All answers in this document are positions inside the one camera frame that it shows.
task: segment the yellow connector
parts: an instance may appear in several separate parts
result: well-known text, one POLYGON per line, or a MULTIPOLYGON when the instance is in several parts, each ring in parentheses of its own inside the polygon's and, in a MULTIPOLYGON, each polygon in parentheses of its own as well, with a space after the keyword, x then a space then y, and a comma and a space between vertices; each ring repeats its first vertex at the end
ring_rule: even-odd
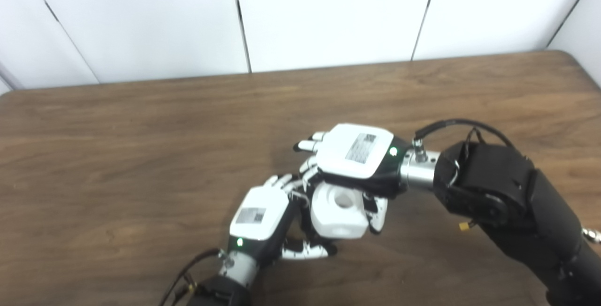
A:
POLYGON ((470 223, 468 223, 468 222, 460 222, 459 223, 459 229, 461 231, 464 231, 464 232, 468 231, 469 229, 471 229, 470 223))

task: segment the white robotic hand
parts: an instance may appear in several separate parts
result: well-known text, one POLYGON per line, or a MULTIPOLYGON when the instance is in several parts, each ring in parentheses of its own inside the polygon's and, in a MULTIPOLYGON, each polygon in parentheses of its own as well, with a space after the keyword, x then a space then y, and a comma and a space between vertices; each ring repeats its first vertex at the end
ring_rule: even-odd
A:
POLYGON ((348 123, 338 124, 329 132, 316 132, 294 146, 297 152, 315 153, 299 169, 307 195, 315 199, 316 191, 331 191, 318 191, 322 182, 360 192, 370 231, 375 234, 384 227, 388 199, 406 189, 399 167, 408 149, 410 144, 390 131, 348 123))
POLYGON ((309 208, 302 180, 292 174, 272 176, 264 185, 251 188, 230 223, 228 252, 250 257, 260 266, 279 257, 313 259, 335 253, 327 244, 294 242, 286 234, 299 208, 309 208))

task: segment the hole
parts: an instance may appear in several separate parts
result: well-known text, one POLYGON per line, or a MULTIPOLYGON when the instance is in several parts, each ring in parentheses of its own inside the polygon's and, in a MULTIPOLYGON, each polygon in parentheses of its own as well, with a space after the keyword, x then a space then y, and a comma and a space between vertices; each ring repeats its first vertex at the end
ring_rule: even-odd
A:
POLYGON ((334 202, 341 208, 350 208, 353 205, 353 200, 346 193, 336 195, 334 202))

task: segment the white wall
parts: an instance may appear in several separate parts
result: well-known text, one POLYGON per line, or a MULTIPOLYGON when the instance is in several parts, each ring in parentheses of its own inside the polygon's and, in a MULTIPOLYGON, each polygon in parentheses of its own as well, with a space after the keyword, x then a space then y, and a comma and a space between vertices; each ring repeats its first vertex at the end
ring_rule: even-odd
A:
POLYGON ((247 73, 236 0, 47 0, 101 82, 247 73))
POLYGON ((601 85, 601 0, 580 0, 549 49, 570 53, 601 85))
MULTIPOLYGON (((532 51, 575 1, 239 0, 242 28, 237 0, 0 0, 0 76, 43 88, 245 73, 247 58, 271 71, 532 51)), ((587 2, 554 46, 598 23, 587 2)))
POLYGON ((415 60, 545 49, 577 0, 431 0, 415 60))
POLYGON ((240 0, 251 69, 408 61, 427 0, 240 0))
POLYGON ((44 0, 0 0, 0 76, 18 88, 97 84, 44 0))

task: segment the robot finger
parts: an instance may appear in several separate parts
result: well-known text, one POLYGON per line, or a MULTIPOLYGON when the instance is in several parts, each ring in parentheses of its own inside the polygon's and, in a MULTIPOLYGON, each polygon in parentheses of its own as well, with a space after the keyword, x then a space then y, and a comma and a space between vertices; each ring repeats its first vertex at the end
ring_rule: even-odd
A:
POLYGON ((292 192, 298 188, 302 188, 302 179, 292 180, 282 188, 284 192, 292 192))
POLYGON ((388 210, 388 199, 383 197, 374 197, 373 203, 375 203, 376 212, 370 212, 365 210, 367 219, 370 223, 370 231, 374 235, 379 235, 384 228, 384 221, 386 219, 386 211, 388 210))
POLYGON ((273 183, 273 187, 277 189, 283 188, 292 179, 292 174, 285 174, 280 179, 273 183))
POLYGON ((311 136, 311 139, 314 141, 322 141, 326 134, 326 131, 318 131, 311 136))
POLYGON ((315 167, 317 165, 317 156, 313 155, 309 158, 307 158, 306 161, 303 162, 303 164, 300 166, 299 172, 301 174, 305 173, 305 171, 309 170, 312 167, 315 167))
POLYGON ((269 177, 268 180, 265 181, 265 184, 263 184, 263 186, 273 186, 273 184, 277 181, 277 178, 279 178, 276 174, 274 174, 273 176, 269 177))
POLYGON ((282 259, 287 260, 307 260, 325 258, 335 255, 338 252, 334 244, 315 245, 311 246, 309 242, 287 241, 287 244, 282 248, 282 259))
POLYGON ((309 197, 307 197, 307 195, 305 195, 304 193, 300 193, 300 192, 297 192, 297 191, 290 191, 290 194, 292 196, 295 196, 298 199, 301 199, 303 201, 302 208, 309 208, 309 207, 311 207, 311 202, 309 201, 309 197))
POLYGON ((309 170, 307 170, 307 172, 305 174, 303 174, 302 176, 302 184, 303 184, 303 189, 305 190, 305 192, 307 192, 307 186, 311 184, 311 182, 313 180, 316 180, 317 176, 319 174, 319 169, 318 167, 312 167, 309 170))
POLYGON ((300 141, 300 142, 294 144, 293 149, 295 152, 300 152, 300 151, 317 152, 320 144, 321 144, 320 141, 300 141))

